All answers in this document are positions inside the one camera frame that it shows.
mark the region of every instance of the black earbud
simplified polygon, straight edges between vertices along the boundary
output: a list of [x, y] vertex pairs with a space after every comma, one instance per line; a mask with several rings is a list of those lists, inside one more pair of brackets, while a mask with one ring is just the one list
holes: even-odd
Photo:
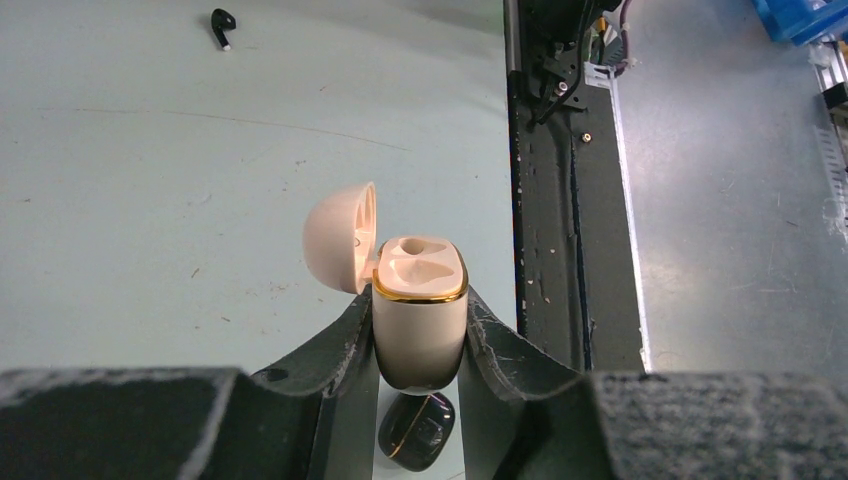
[[227, 30], [235, 30], [235, 28], [236, 17], [220, 8], [216, 8], [212, 11], [212, 33], [215, 34], [215, 38], [218, 39], [218, 43], [221, 44], [221, 48], [223, 48], [224, 51], [230, 49], [230, 42], [227, 41], [227, 37], [224, 35], [224, 32]]

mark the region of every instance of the bolt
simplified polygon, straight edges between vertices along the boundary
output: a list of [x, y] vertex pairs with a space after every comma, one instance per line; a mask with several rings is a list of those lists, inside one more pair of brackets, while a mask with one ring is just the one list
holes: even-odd
[[557, 97], [561, 97], [565, 94], [566, 90], [568, 90], [568, 84], [565, 82], [559, 82], [556, 88], [554, 88], [554, 93]]

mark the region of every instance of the case lid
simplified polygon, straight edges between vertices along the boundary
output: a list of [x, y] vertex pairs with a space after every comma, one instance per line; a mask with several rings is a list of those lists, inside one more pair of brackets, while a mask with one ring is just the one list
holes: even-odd
[[303, 255], [324, 285], [359, 294], [371, 279], [377, 241], [374, 184], [348, 187], [322, 200], [303, 227]]

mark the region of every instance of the wire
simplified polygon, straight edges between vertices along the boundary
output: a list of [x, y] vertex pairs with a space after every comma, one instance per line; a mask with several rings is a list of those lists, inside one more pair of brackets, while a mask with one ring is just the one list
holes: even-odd
[[603, 22], [603, 28], [598, 30], [598, 39], [601, 41], [601, 44], [598, 45], [598, 65], [604, 64], [604, 53], [606, 53], [607, 50], [607, 40], [604, 37], [607, 36], [607, 28], [609, 27], [606, 22]]
[[627, 24], [627, 11], [630, 10], [631, 3], [633, 3], [633, 0], [624, 0], [624, 4], [621, 5], [621, 12], [618, 15], [618, 25], [619, 28], [621, 28], [621, 46], [624, 53], [624, 60], [615, 65], [614, 71], [616, 77], [621, 76], [621, 74], [633, 64], [633, 59], [630, 58], [630, 34], [627, 33], [627, 30], [630, 29], [630, 25]]
[[595, 0], [584, 0], [583, 2], [583, 11], [580, 15], [580, 22], [577, 26], [577, 80], [574, 81], [573, 84], [568, 86], [568, 89], [563, 93], [559, 98], [555, 101], [551, 102], [550, 106], [542, 112], [541, 115], [536, 119], [536, 123], [539, 125], [544, 125], [545, 122], [548, 121], [548, 118], [559, 108], [561, 107], [577, 90], [577, 87], [580, 86], [580, 82], [583, 80], [583, 40], [586, 38], [586, 27], [589, 22], [589, 17], [592, 16], [592, 10], [595, 9]]

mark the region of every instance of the blue object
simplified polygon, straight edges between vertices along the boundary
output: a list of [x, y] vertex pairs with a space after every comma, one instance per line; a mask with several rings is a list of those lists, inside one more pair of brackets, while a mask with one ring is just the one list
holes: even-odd
[[804, 45], [848, 31], [848, 0], [753, 0], [775, 42]]

